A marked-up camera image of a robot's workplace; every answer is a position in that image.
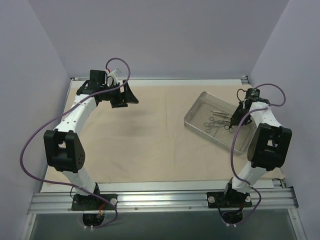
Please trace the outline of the steel scissors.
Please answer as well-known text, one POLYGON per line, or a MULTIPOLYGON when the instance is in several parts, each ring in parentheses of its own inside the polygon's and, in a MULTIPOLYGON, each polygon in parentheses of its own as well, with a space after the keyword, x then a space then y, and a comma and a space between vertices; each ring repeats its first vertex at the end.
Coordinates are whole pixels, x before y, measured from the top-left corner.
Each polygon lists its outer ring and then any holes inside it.
POLYGON ((203 123, 205 127, 205 132, 210 133, 213 128, 221 128, 228 125, 230 122, 226 120, 215 119, 214 117, 209 117, 207 122, 203 123))
POLYGON ((226 124, 226 125, 224 126, 224 129, 227 130, 227 131, 229 131, 229 132, 231 132, 231 133, 234 131, 233 126, 230 125, 230 124, 226 124))

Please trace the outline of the wire mesh instrument tray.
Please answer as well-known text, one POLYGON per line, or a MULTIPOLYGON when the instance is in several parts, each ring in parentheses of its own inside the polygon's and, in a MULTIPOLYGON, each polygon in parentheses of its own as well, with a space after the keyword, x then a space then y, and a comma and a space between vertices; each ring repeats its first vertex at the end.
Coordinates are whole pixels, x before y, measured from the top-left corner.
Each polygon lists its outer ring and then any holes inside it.
POLYGON ((236 108, 237 107, 235 105, 203 91, 185 115, 184 126, 192 132, 206 138, 210 142, 230 150, 238 127, 233 126, 233 132, 229 132, 224 127, 219 127, 213 128, 210 133, 206 133, 204 122, 207 122, 209 117, 214 117, 216 120, 229 121, 230 124, 230 118, 214 115, 211 111, 225 112, 232 116, 236 108))

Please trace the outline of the beige surgical wrap cloth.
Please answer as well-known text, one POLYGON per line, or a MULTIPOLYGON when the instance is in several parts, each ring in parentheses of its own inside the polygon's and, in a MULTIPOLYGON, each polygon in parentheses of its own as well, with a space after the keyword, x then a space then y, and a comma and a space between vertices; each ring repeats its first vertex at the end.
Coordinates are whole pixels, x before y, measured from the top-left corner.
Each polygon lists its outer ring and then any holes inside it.
POLYGON ((232 105, 245 86, 134 86, 137 104, 101 102, 79 138, 85 169, 98 183, 229 180, 230 154, 190 131, 184 117, 202 92, 232 105))

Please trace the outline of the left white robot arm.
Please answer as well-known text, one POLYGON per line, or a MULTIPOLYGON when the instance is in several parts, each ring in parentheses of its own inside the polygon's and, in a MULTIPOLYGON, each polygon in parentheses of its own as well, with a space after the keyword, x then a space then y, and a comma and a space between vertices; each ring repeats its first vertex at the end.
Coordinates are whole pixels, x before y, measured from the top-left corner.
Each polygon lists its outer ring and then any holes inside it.
POLYGON ((90 114, 103 101, 110 102, 112 108, 125 108, 139 102, 126 80, 111 86, 100 80, 87 80, 77 90, 66 116, 43 135, 47 164, 61 172, 78 195, 84 196, 82 202, 90 210, 100 206, 101 197, 98 184, 84 167, 86 153, 79 134, 90 114))

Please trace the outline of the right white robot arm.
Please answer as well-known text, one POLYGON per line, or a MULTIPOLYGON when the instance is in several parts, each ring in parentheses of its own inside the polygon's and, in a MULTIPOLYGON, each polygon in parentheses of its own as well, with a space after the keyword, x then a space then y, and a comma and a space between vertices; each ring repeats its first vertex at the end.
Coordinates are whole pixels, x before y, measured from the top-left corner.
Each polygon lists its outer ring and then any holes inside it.
POLYGON ((230 150, 233 177, 222 193, 223 203, 230 207, 245 201, 253 185, 263 175, 283 166, 293 134, 290 128, 277 121, 269 102, 252 102, 248 112, 240 118, 239 127, 247 117, 253 119, 256 130, 247 150, 247 163, 239 174, 235 170, 234 150, 240 128, 234 134, 230 150))

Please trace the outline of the steel tweezers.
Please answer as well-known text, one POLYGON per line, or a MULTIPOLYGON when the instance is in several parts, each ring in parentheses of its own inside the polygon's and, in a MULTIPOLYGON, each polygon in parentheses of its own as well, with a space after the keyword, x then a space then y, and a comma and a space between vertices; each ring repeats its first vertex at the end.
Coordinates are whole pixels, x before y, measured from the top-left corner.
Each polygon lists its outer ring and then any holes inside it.
POLYGON ((227 118, 227 119, 230 119, 230 118, 231 118, 231 115, 228 114, 227 112, 215 111, 215 110, 211 110, 210 112, 211 112, 213 115, 220 116, 220 117, 222 117, 222 118, 227 118))

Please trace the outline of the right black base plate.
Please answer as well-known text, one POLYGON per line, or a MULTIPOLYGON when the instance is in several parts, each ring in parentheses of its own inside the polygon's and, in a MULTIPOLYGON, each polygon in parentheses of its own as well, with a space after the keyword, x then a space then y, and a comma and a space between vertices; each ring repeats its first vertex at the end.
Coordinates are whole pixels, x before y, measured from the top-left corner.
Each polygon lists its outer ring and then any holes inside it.
POLYGON ((211 191, 206 193, 207 205, 211 209, 250 208, 252 201, 246 201, 249 194, 224 193, 223 191, 211 191))

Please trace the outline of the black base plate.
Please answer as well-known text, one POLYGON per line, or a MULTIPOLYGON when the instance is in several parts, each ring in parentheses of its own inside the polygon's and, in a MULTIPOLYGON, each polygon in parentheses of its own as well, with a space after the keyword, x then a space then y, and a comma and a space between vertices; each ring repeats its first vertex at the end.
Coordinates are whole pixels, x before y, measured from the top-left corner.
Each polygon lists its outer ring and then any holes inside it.
MULTIPOLYGON (((113 206, 117 206, 118 202, 118 195, 109 193, 109 194, 101 194, 100 195, 103 199, 109 201, 113 206)), ((105 201, 101 200, 92 195, 80 195, 75 194, 73 196, 71 210, 72 211, 98 211, 98 210, 113 210, 114 208, 106 203, 105 201)))
POLYGON ((246 201, 249 194, 224 193, 223 191, 211 191, 206 193, 207 205, 211 209, 250 208, 252 201, 246 201))

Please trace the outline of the aluminium front rail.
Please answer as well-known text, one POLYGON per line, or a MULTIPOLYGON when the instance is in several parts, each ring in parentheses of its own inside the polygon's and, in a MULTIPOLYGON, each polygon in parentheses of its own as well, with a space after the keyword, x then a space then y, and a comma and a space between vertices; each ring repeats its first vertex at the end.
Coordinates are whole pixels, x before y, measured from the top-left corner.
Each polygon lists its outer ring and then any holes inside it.
MULTIPOLYGON (((296 209, 298 202, 292 188, 261 189, 258 210, 296 209)), ((93 214, 97 210, 74 211, 67 192, 34 194, 29 214, 93 214)), ((120 192, 118 213, 202 212, 210 211, 205 191, 120 192)))

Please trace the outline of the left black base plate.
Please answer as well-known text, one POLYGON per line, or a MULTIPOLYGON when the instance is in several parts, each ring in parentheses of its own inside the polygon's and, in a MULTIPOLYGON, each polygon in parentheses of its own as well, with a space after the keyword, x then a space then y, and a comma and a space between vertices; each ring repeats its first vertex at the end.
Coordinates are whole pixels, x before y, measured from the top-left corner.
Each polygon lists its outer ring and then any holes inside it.
MULTIPOLYGON (((109 194, 101 194, 100 195, 103 199, 109 201, 113 206, 117 206, 118 202, 118 195, 109 193, 109 194)), ((105 201, 101 200, 92 195, 80 195, 75 194, 73 196, 71 210, 72 211, 98 211, 98 210, 113 210, 114 208, 106 203, 105 201)))

